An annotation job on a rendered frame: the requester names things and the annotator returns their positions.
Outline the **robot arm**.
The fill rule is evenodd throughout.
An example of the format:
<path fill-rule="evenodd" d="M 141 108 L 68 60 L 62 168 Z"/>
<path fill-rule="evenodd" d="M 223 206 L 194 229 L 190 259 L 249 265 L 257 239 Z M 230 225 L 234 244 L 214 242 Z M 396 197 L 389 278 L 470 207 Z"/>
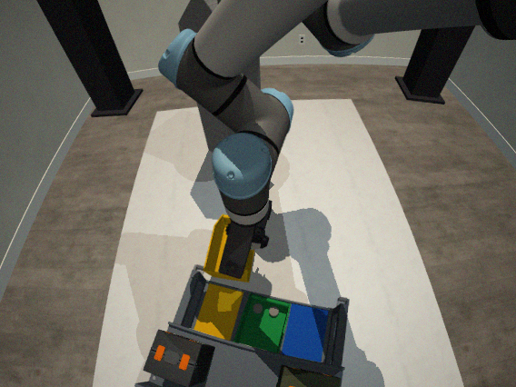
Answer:
<path fill-rule="evenodd" d="M 481 25 L 492 38 L 516 40 L 516 0 L 217 3 L 198 33 L 184 29 L 175 37 L 158 69 L 234 131 L 213 150 L 213 178 L 228 216 L 244 225 L 261 221 L 268 211 L 270 181 L 291 128 L 293 103 L 276 89 L 260 90 L 242 72 L 300 22 L 336 57 L 363 49 L 375 36 L 367 34 Z M 255 228 L 231 221 L 219 273 L 243 277 Z"/>

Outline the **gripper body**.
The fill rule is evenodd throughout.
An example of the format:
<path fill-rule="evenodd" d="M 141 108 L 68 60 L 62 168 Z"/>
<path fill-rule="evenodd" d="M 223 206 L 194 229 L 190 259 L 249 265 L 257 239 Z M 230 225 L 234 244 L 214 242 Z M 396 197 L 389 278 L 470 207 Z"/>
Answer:
<path fill-rule="evenodd" d="M 271 206 L 271 209 L 270 209 L 270 206 Z M 231 219 L 231 221 L 233 223 L 235 223 L 236 225 L 241 226 L 241 227 L 253 227 L 253 226 L 256 226 L 252 243 L 262 243 L 263 242 L 262 238 L 264 238 L 264 236 L 265 236 L 265 230 L 264 229 L 265 229 L 267 220 L 269 220 L 269 218 L 270 218 L 271 211 L 272 211 L 272 201 L 269 200 L 269 207 L 268 207 L 268 211 L 267 211 L 266 215 L 264 216 L 264 218 L 261 221 L 259 221 L 257 223 L 244 225 L 244 224 L 236 223 L 230 217 L 229 218 Z"/>

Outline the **dark grey metal shelf frame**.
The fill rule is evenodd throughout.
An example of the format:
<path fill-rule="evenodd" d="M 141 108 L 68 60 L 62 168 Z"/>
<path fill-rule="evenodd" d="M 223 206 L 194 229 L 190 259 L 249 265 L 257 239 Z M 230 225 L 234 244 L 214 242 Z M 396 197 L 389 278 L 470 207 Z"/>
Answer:
<path fill-rule="evenodd" d="M 281 350 L 269 352 L 233 341 L 254 292 L 205 280 L 203 273 L 195 264 L 167 329 L 215 347 L 205 382 L 192 387 L 276 387 L 281 365 L 336 376 L 342 387 L 350 299 L 339 297 L 331 309 L 255 293 L 291 304 Z"/>

